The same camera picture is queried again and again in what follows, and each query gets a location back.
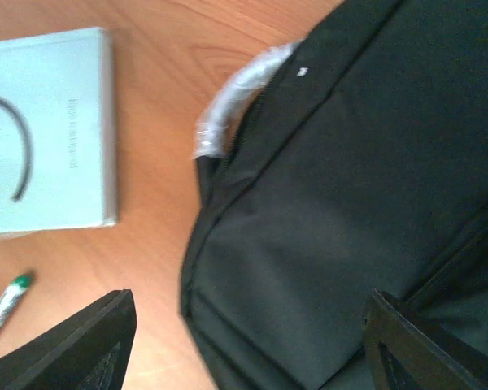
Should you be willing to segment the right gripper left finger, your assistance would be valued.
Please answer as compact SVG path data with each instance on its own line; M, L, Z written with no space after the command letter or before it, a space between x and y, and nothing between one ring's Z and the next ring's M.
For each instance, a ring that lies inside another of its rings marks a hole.
M0 358L0 389L121 389L133 347L133 293L115 290Z

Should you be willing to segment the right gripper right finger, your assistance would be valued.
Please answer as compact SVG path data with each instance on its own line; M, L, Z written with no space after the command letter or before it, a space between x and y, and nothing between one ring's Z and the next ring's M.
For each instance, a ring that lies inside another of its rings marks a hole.
M488 389L485 354L387 292L368 300L364 349L376 389Z

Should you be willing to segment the black student backpack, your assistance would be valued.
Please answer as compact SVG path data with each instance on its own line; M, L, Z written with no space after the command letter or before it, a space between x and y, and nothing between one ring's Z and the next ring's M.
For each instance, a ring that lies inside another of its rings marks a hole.
M345 1L200 158L181 314L220 389L370 389L390 293L488 356L488 1Z

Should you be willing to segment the grey Great Gatsby book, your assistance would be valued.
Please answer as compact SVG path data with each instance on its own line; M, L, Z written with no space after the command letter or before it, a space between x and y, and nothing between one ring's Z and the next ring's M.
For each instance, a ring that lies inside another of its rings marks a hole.
M116 176L109 32L0 41L0 236L114 225Z

